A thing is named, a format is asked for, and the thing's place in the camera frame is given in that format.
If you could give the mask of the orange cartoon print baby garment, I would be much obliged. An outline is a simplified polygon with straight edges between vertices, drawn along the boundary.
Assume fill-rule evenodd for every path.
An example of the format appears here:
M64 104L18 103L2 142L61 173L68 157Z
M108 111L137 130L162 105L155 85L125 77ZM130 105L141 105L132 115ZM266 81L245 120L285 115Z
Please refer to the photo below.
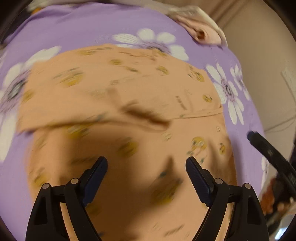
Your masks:
M223 99L204 67L159 50L101 45L35 63L18 130L32 132L32 199L106 157L87 213L103 240L192 240L207 212L185 170L194 157L236 183Z

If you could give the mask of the folded pink beige clothes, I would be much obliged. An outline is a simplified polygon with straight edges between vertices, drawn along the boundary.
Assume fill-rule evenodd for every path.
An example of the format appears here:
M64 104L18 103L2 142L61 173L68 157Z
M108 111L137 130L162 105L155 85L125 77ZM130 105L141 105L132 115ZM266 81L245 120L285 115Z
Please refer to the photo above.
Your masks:
M198 6L169 8L168 16L202 45L227 47L222 29Z

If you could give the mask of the beige curtain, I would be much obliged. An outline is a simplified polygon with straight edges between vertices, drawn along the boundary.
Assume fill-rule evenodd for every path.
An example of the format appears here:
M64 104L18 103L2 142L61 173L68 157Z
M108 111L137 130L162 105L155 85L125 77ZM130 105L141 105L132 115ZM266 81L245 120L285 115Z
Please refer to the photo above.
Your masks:
M160 1L173 6L198 6L207 13L220 28L224 28L242 8L250 3L247 0L176 0Z

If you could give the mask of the purple floral bed sheet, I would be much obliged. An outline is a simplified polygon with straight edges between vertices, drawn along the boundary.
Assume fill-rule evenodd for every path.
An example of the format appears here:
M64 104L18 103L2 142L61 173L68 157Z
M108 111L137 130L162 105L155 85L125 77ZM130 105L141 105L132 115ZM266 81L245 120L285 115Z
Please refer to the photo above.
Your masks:
M247 140L263 128L242 67L227 47L200 45L169 17L151 9L88 3L49 6L26 19L5 41L1 55L1 218L15 239L24 240L35 199L28 185L27 160L33 133L18 130L19 110L29 71L58 54L101 45L159 50L204 67L218 84L231 143L236 183L260 192L267 161Z

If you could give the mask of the white wall power strip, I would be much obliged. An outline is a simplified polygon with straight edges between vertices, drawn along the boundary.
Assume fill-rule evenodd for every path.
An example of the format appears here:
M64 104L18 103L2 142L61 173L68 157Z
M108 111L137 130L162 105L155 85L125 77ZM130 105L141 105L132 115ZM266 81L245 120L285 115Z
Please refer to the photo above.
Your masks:
M284 81L286 82L291 94L295 96L295 79L293 78L292 74L288 70L287 67L285 67L281 71L281 76L283 77Z

